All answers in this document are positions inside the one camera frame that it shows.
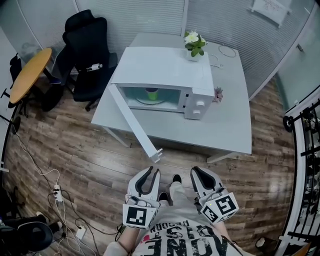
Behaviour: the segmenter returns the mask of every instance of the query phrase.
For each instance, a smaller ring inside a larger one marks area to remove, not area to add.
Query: yellow tabletop
[[[12,87],[10,93],[11,103],[17,103],[28,93],[40,74],[46,68],[47,63],[50,60],[51,53],[52,50],[50,48],[43,49],[30,59],[23,67]]]

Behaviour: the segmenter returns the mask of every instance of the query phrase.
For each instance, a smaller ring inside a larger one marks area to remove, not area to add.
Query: electrical cable
[[[76,210],[75,210],[75,208],[74,208],[74,206],[73,206],[73,203],[72,203],[72,201],[71,201],[71,197],[70,197],[69,192],[66,191],[66,190],[63,190],[63,189],[61,189],[60,191],[61,191],[61,192],[65,192],[65,193],[68,195],[69,201],[70,201],[70,203],[71,203],[72,210],[73,210],[74,213],[78,216],[78,218],[75,220],[75,222],[76,222],[77,220],[82,220],[83,222],[85,222],[85,224],[87,224],[88,226],[90,226],[90,227],[93,228],[94,230],[99,231],[100,233],[102,233],[102,234],[104,234],[104,235],[115,235],[115,234],[117,234],[117,232],[116,232],[116,233],[105,233],[105,232],[103,232],[103,231],[95,228],[95,227],[92,226],[91,224],[89,224],[84,218],[82,218],[82,217],[76,212]]]
[[[32,157],[32,155],[29,153],[29,150],[28,150],[27,146],[24,144],[24,142],[21,140],[20,136],[18,135],[18,132],[16,131],[15,126],[13,126],[13,129],[14,129],[14,131],[15,131],[15,135],[16,135],[16,136],[18,137],[18,139],[19,139],[20,146],[22,147],[23,151],[25,151],[25,152],[30,156],[30,158],[31,158],[34,166],[35,166],[38,170],[40,170],[40,172],[43,174],[43,171],[40,169],[40,167],[38,166],[38,164],[36,163],[36,161],[34,160],[34,158]],[[50,186],[50,183],[49,183],[49,180],[47,179],[47,177],[44,176],[44,175],[43,175],[43,177],[45,178],[46,182],[48,183],[49,188],[50,188],[52,191],[55,191],[55,190]]]
[[[231,50],[233,51],[233,53],[234,53],[234,56],[230,56],[230,55],[225,54],[225,53],[221,50],[221,47],[226,47],[226,48],[231,49]],[[219,50],[219,52],[220,52],[220,53],[222,53],[224,56],[227,56],[227,57],[229,57],[229,58],[234,58],[234,57],[236,57],[236,56],[237,56],[236,51],[235,51],[234,49],[232,49],[231,47],[229,47],[229,46],[225,45],[225,44],[221,44],[221,45],[219,45],[218,50]]]
[[[87,225],[87,227],[88,227],[88,229],[89,229],[89,231],[90,231],[90,233],[91,233],[91,235],[92,235],[93,243],[94,243],[96,252],[98,253],[98,255],[100,255],[99,250],[98,250],[98,246],[97,246],[97,243],[96,243],[96,239],[95,239],[95,236],[94,236],[94,233],[92,232],[92,230],[91,230],[90,226],[88,225],[88,223],[87,223],[85,220],[83,220],[82,218],[77,218],[77,219],[74,221],[75,225],[79,228],[79,226],[77,225],[77,220],[79,220],[79,219],[82,220],[82,221]]]
[[[84,242],[82,242],[79,238],[78,238],[78,241],[80,242],[80,244],[83,244],[84,246],[88,247],[93,253],[94,253],[94,256],[97,256],[96,252],[94,250],[91,249],[90,246],[86,245]]]
[[[38,174],[41,175],[41,176],[43,176],[43,177],[45,178],[45,180],[46,180],[49,188],[50,188],[52,191],[55,191],[55,192],[56,192],[57,190],[56,190],[56,189],[53,189],[53,188],[51,187],[51,185],[50,185],[50,183],[49,183],[49,180],[47,179],[47,177],[46,177],[45,175],[47,175],[47,174],[49,174],[49,173],[51,173],[51,172],[53,172],[53,171],[57,171],[57,172],[58,172],[58,178],[57,178],[57,180],[56,180],[56,182],[55,182],[55,184],[57,185],[57,184],[58,184],[58,180],[59,180],[59,178],[60,178],[60,172],[59,172],[57,169],[52,169],[52,170],[50,170],[50,171],[47,172],[47,173],[43,173],[43,171],[41,170],[41,168],[40,168],[40,167],[38,166],[38,164],[36,163],[35,159],[34,159],[34,158],[32,157],[32,155],[30,154],[27,146],[26,146],[26,145],[24,144],[24,142],[21,140],[21,138],[20,138],[20,136],[18,135],[18,133],[17,133],[17,131],[16,131],[15,128],[14,128],[14,130],[15,130],[15,135],[18,137],[18,140],[19,140],[19,142],[20,142],[20,146],[22,147],[23,151],[26,152],[26,153],[29,155],[29,157],[31,158],[31,160],[32,160],[32,162],[33,162],[33,164],[34,164],[34,166],[35,166]],[[78,216],[78,218],[74,221],[75,225],[76,225],[77,227],[79,227],[79,226],[77,225],[77,221],[78,221],[78,220],[81,220],[81,221],[83,221],[83,222],[87,225],[88,229],[90,230],[91,235],[92,235],[92,238],[93,238],[93,242],[94,242],[94,245],[95,245],[95,248],[96,248],[96,251],[97,251],[98,255],[100,255],[100,253],[99,253],[98,246],[97,246],[97,243],[96,243],[96,240],[95,240],[95,236],[94,236],[91,228],[93,228],[94,230],[96,230],[96,231],[98,231],[98,232],[100,232],[100,233],[102,233],[102,234],[104,234],[104,235],[116,235],[116,236],[115,236],[115,241],[117,241],[117,240],[119,239],[119,238],[117,239],[117,237],[118,237],[118,235],[120,234],[120,231],[121,231],[120,229],[121,229],[122,226],[123,226],[122,224],[121,224],[120,228],[118,228],[118,227],[116,228],[116,229],[117,229],[117,232],[115,232],[115,233],[106,233],[106,232],[103,232],[103,231],[99,230],[98,228],[96,228],[96,227],[92,226],[91,224],[89,224],[84,218],[82,218],[82,217],[76,212],[76,210],[75,210],[75,208],[74,208],[74,206],[73,206],[73,203],[72,203],[72,201],[71,201],[71,197],[70,197],[69,192],[66,191],[66,190],[63,190],[63,189],[61,189],[60,191],[67,193],[68,198],[69,198],[69,201],[70,201],[70,203],[71,203],[72,210],[73,210],[74,213]],[[68,227],[68,225],[67,225],[65,200],[63,199],[64,220],[63,220],[63,217],[62,217],[62,215],[61,215],[61,213],[60,213],[60,211],[59,211],[59,208],[58,208],[58,205],[57,205],[57,201],[55,200],[55,206],[56,206],[56,208],[57,208],[58,214],[56,213],[56,211],[54,210],[53,206],[51,205],[49,196],[50,196],[50,195],[54,195],[54,194],[55,194],[55,193],[49,193],[49,194],[47,195],[47,201],[48,201],[48,203],[49,203],[50,208],[51,208],[51,209],[53,210],[53,212],[55,213],[55,215],[60,219],[60,221],[61,221],[61,222],[64,224],[64,226],[66,227],[65,237],[66,237],[66,239],[67,239],[67,243],[68,243],[69,247],[70,247],[71,249],[73,249],[74,251],[76,251],[76,252],[80,252],[80,251],[81,251],[82,254],[83,254],[84,256],[86,256],[85,253],[83,252],[83,250],[82,250],[79,242],[77,241],[76,236],[74,235],[74,233],[72,232],[72,230],[71,230],[71,229]],[[73,235],[74,238],[68,237],[68,230],[72,233],[72,235]],[[69,244],[69,239],[75,240],[75,241],[77,242],[77,245],[78,245],[78,247],[79,247],[79,250],[76,250],[76,249],[74,249],[72,246],[70,246],[70,244]],[[58,241],[58,240],[60,240],[59,243],[58,243],[58,246],[57,246],[58,252],[56,252],[54,255],[56,255],[56,254],[59,254],[59,255],[60,255],[59,245],[60,245],[60,243],[64,240],[63,234],[62,234],[62,236],[61,236],[59,239],[55,240],[54,242],[56,242],[56,241]],[[86,244],[83,243],[82,241],[80,241],[80,243],[82,243],[84,246],[88,247],[91,251],[93,251],[88,245],[86,245]]]
[[[66,226],[66,228],[67,228],[66,241],[67,241],[67,243],[68,243],[68,245],[69,245],[69,247],[70,247],[71,249],[73,249],[74,251],[76,251],[76,252],[79,253],[79,252],[81,251],[81,248],[80,248],[80,244],[79,244],[78,242],[77,242],[77,244],[78,244],[78,246],[79,246],[79,250],[76,250],[75,248],[73,248],[73,247],[69,244],[68,230],[70,230],[70,232],[71,232],[71,234],[73,235],[74,239],[76,239],[76,236],[75,236],[75,234],[72,232],[72,230],[71,230],[71,229],[68,227],[68,225],[67,225],[65,201],[63,200],[64,220],[63,220],[63,217],[62,217],[62,215],[61,215],[61,213],[60,213],[60,211],[59,211],[59,208],[58,208],[58,205],[57,205],[57,200],[55,200],[54,202],[55,202],[56,209],[57,209],[57,211],[58,211],[58,213],[59,213],[59,215],[60,215],[60,217],[61,217],[61,219],[62,219],[62,223],[63,223],[63,224]]]

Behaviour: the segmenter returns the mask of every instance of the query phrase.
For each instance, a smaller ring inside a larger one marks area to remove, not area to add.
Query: small figurine
[[[223,91],[224,90],[222,90],[221,87],[218,87],[218,88],[214,89],[214,97],[215,97],[213,99],[214,102],[221,102],[222,101],[222,98],[224,97],[222,95]]]

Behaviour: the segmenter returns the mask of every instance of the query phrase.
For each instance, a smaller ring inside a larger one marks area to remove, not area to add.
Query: white flower
[[[199,40],[198,34],[197,33],[190,33],[188,36],[185,37],[184,41],[189,44],[189,43],[194,43]]]
[[[193,35],[193,36],[198,36],[198,33],[196,32],[196,31],[191,31],[190,33],[189,33],[189,35]]]
[[[200,35],[200,39],[201,39],[201,42],[202,42],[202,43],[207,43],[207,41],[206,41],[206,40],[204,40],[204,39],[203,39],[203,37],[202,37],[201,35]]]

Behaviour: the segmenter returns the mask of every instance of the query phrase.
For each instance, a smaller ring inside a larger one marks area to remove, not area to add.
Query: green cup
[[[148,98],[151,101],[155,101],[158,98],[158,88],[145,88]]]

